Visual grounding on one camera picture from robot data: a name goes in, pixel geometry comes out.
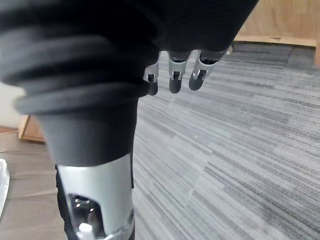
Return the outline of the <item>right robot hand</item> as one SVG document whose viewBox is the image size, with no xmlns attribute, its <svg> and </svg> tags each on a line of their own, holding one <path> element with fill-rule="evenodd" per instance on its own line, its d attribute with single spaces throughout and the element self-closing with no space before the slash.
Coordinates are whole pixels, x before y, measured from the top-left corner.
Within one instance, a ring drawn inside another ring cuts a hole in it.
<svg viewBox="0 0 320 240">
<path fill-rule="evenodd" d="M 42 127 L 70 240 L 133 240 L 138 100 L 157 93 L 158 60 L 210 71 L 255 0 L 3 0 L 0 80 Z"/>
</svg>

